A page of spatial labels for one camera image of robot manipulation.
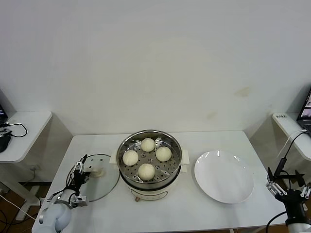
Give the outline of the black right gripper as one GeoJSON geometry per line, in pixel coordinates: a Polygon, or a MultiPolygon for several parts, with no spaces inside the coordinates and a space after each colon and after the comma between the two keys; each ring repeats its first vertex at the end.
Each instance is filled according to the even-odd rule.
{"type": "Polygon", "coordinates": [[[289,190],[286,192],[279,184],[275,182],[270,168],[267,170],[266,188],[276,199],[285,206],[284,212],[276,215],[276,217],[287,215],[287,220],[308,220],[303,204],[309,199],[311,194],[311,186],[306,184],[303,174],[295,170],[295,178],[298,182],[300,191],[289,190]]]}

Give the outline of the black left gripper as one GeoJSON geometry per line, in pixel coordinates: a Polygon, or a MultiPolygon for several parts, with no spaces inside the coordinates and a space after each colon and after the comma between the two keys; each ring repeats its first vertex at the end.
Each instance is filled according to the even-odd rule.
{"type": "Polygon", "coordinates": [[[81,186],[90,179],[93,172],[93,166],[84,166],[87,159],[85,154],[75,165],[75,171],[73,172],[73,179],[71,182],[71,189],[75,192],[80,192],[81,186]]]}

